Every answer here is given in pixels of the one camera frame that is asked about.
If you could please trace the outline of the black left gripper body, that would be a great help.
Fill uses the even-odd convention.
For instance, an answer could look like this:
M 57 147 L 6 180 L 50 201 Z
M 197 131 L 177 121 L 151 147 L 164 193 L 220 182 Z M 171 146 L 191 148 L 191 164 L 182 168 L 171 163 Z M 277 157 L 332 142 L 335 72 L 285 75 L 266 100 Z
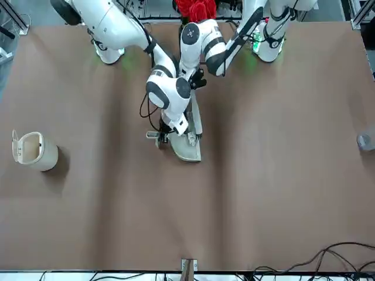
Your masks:
M 189 78 L 189 84 L 192 90 L 196 90 L 207 85 L 207 80 L 204 78 L 204 70 L 202 68 L 198 68 Z

